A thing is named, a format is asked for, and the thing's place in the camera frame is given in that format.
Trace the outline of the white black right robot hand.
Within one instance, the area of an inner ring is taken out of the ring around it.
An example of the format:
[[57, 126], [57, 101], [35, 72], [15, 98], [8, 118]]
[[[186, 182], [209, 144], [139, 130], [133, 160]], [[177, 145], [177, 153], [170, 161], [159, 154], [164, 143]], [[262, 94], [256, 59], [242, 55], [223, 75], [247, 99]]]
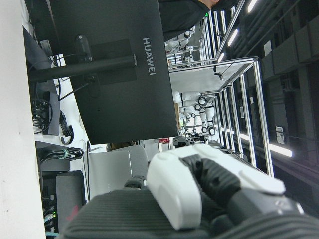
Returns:
[[62, 239], [316, 239], [283, 181], [204, 144], [156, 154], [146, 186], [90, 200]]

